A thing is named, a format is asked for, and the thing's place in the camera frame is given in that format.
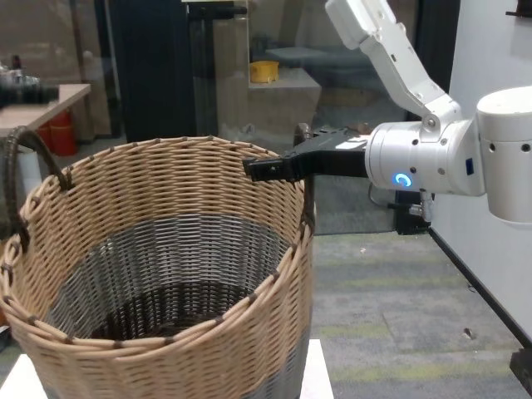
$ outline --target wicker basket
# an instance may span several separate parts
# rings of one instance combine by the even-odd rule
[[[51,175],[17,212],[18,143]],[[311,318],[303,184],[252,183],[271,156],[212,137],[102,151],[60,171],[7,141],[15,234],[2,310],[61,399],[294,399]]]

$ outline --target black cable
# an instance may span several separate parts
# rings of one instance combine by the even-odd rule
[[[394,209],[394,210],[409,210],[410,209],[411,204],[395,204],[392,202],[387,202],[385,204],[382,204],[378,202],[376,199],[373,198],[373,195],[372,195],[374,187],[375,186],[373,185],[373,183],[370,183],[369,189],[367,190],[367,197],[369,198],[371,203],[374,204],[375,206],[386,208],[386,209]]]

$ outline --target white wall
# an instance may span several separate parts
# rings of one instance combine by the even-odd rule
[[[505,15],[516,5],[462,0],[451,95],[467,117],[492,91],[532,85],[532,20]],[[495,219],[485,197],[451,195],[437,196],[432,226],[532,338],[532,229]]]

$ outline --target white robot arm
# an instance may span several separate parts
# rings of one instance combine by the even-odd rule
[[[532,86],[486,96],[464,120],[427,75],[386,0],[328,0],[325,7],[345,46],[360,47],[392,99],[421,121],[384,123],[369,138],[316,138],[278,160],[247,161],[252,179],[367,176],[376,187],[421,192],[414,210],[427,221],[432,194],[487,194],[494,216],[532,224]]]

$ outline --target yellow container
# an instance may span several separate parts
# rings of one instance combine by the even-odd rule
[[[249,65],[249,75],[253,83],[271,83],[279,79],[277,61],[257,61]]]

